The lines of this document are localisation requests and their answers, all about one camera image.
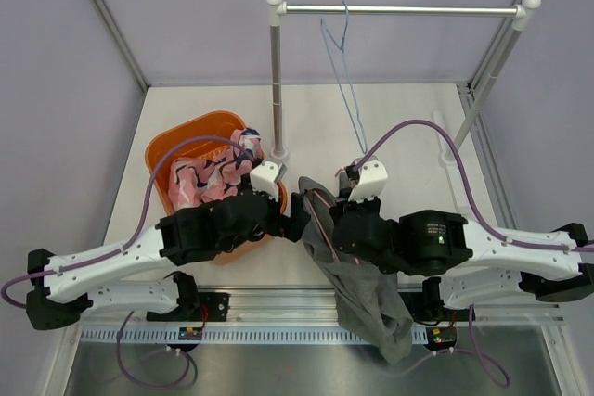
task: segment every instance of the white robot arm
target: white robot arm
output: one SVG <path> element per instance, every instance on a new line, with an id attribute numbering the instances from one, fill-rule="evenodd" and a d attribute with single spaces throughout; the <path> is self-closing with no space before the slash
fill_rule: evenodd
<path id="1" fill-rule="evenodd" d="M 594 292 L 594 265 L 582 263 L 575 251 L 588 242 L 583 225 L 568 224 L 546 234 L 491 228 L 504 236 L 501 241 L 478 222 L 454 213 L 420 211 L 398 222 L 383 220 L 378 196 L 387 178 L 383 164 L 373 158 L 359 172 L 348 167 L 341 172 L 341 195 L 332 212 L 337 249 L 386 274 L 437 277 L 450 269 L 489 268 L 443 278 L 439 290 L 449 309 L 525 292 L 543 301 L 580 300 Z M 522 242 L 540 249 L 516 246 Z"/>
<path id="2" fill-rule="evenodd" d="M 309 216 L 298 194 L 291 197 L 291 217 L 281 213 L 278 181 L 284 172 L 283 163 L 265 160 L 242 179 L 235 197 L 179 210 L 145 229 L 131 245 L 117 242 L 66 256 L 30 252 L 28 273 L 40 275 L 32 278 L 34 290 L 26 302 L 33 327 L 54 329 L 91 313 L 121 310 L 191 320 L 187 317 L 200 306 L 193 277 L 175 273 L 155 282 L 118 280 L 212 260 L 266 234 L 298 241 Z"/>

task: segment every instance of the pink clothing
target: pink clothing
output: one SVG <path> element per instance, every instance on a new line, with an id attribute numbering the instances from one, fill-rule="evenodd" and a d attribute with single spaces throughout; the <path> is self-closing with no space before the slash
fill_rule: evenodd
<path id="1" fill-rule="evenodd" d="M 251 152 L 255 159 L 264 157 L 260 135 L 255 130 L 236 130 L 231 140 Z M 241 176 L 251 170 L 252 162 L 234 147 L 228 147 L 212 160 L 179 158 L 171 166 L 169 199 L 178 211 L 237 195 Z"/>

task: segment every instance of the blue wire hanger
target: blue wire hanger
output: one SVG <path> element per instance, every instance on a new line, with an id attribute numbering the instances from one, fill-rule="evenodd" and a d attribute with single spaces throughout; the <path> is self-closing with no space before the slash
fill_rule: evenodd
<path id="1" fill-rule="evenodd" d="M 349 28 L 349 6 L 347 5 L 346 1 L 343 0 L 342 4 L 344 5 L 344 13 L 345 13 L 345 21 L 344 21 L 344 31 L 342 32 L 341 42 L 338 43 L 332 33 L 328 29 L 326 25 L 326 21 L 324 18 L 320 19 L 319 25 L 322 31 L 322 38 L 324 39 L 324 45 L 326 46 L 326 51 L 328 52 L 328 57 L 330 59 L 330 65 L 332 66 L 332 71 L 334 71 L 334 77 L 336 78 L 336 83 L 338 84 L 339 88 L 341 89 L 342 101 L 344 101 L 344 106 L 346 107 L 346 111 L 349 113 L 349 118 L 351 119 L 351 124 L 353 124 L 353 130 L 355 130 L 356 140 L 359 142 L 359 147 L 361 148 L 361 152 L 363 154 L 368 153 L 368 140 L 365 136 L 365 128 L 363 127 L 363 123 L 361 122 L 361 113 L 359 112 L 359 104 L 356 100 L 355 89 L 353 87 L 353 83 L 351 82 L 351 70 L 349 69 L 349 62 L 348 57 L 346 54 L 346 31 Z M 330 40 L 338 48 L 341 52 L 342 58 L 342 65 L 344 66 L 344 73 L 346 74 L 346 80 L 349 83 L 349 87 L 351 89 L 351 96 L 353 97 L 353 102 L 355 103 L 355 113 L 356 113 L 356 120 L 359 124 L 359 128 L 361 129 L 361 135 L 359 136 L 359 132 L 357 131 L 355 120 L 353 119 L 353 113 L 351 112 L 351 108 L 349 107 L 348 101 L 346 100 L 346 95 L 344 94 L 344 90 L 342 89 L 341 80 L 338 76 L 338 72 L 336 70 L 336 65 L 334 64 L 334 59 L 332 58 L 332 53 L 330 52 L 330 47 L 328 43 L 328 39 L 326 36 L 329 36 Z"/>

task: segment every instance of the gray cloth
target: gray cloth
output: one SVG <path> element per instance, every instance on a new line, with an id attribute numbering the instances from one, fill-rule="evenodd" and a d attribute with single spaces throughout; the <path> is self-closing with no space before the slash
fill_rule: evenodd
<path id="1" fill-rule="evenodd" d="M 327 204 L 333 206 L 335 197 L 323 185 L 307 177 L 299 179 L 299 191 L 304 193 L 305 210 L 311 214 L 313 208 L 331 243 L 334 222 Z M 334 256 L 314 215 L 303 231 L 302 241 L 334 286 L 339 325 L 377 346 L 390 364 L 408 356 L 412 344 L 412 317 L 398 294 L 396 274 L 382 274 L 368 262 L 357 264 L 354 256 L 336 249 Z"/>

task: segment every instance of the lavender wall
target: lavender wall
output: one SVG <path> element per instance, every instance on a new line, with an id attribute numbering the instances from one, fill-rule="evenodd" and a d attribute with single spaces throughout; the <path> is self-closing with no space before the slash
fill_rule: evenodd
<path id="1" fill-rule="evenodd" d="M 289 0 L 334 3 L 342 0 Z M 510 0 L 347 0 L 350 4 L 506 6 Z M 270 80 L 265 0 L 107 0 L 153 84 L 264 83 Z M 329 24 L 341 31 L 343 18 Z M 355 17 L 349 54 L 357 82 L 467 80 L 497 19 Z M 283 79 L 332 82 L 319 18 L 291 16 L 282 26 Z"/>
<path id="2" fill-rule="evenodd" d="M 484 112 L 519 226 L 527 230 L 576 221 L 594 238 L 592 9 L 592 0 L 543 0 Z M 563 308 L 588 370 L 594 296 Z"/>
<path id="3" fill-rule="evenodd" d="M 0 281 L 102 241 L 142 95 L 89 0 L 0 0 Z M 16 287 L 23 299 L 27 286 Z M 36 395 L 54 333 L 0 304 L 0 391 Z"/>

